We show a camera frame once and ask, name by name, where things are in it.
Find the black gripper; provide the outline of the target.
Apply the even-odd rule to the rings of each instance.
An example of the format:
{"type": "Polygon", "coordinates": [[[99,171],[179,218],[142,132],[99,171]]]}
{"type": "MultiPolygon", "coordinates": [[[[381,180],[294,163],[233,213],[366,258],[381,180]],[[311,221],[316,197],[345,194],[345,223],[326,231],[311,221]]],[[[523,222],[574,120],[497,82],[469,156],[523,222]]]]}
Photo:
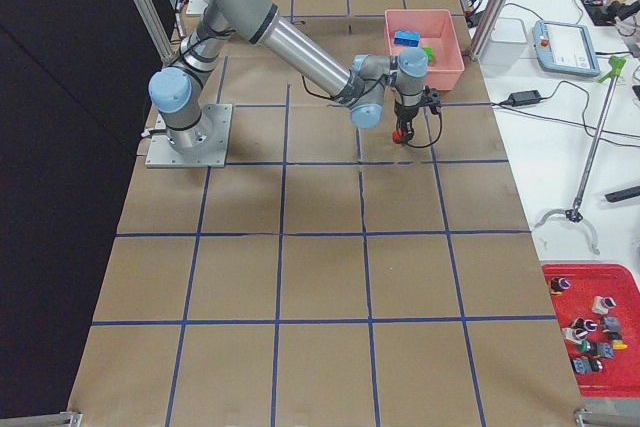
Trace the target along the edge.
{"type": "Polygon", "coordinates": [[[413,119],[423,105],[422,96],[395,95],[394,114],[397,132],[413,132],[413,119]]]}

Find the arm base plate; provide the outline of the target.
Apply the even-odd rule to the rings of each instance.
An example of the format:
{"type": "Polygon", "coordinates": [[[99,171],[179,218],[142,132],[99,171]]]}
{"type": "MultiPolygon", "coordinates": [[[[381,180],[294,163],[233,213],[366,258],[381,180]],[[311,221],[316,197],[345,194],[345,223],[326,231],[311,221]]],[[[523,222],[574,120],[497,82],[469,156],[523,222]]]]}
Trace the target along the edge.
{"type": "Polygon", "coordinates": [[[224,168],[226,165],[232,104],[206,104],[191,129],[169,129],[160,114],[150,130],[145,165],[148,168],[224,168]]]}

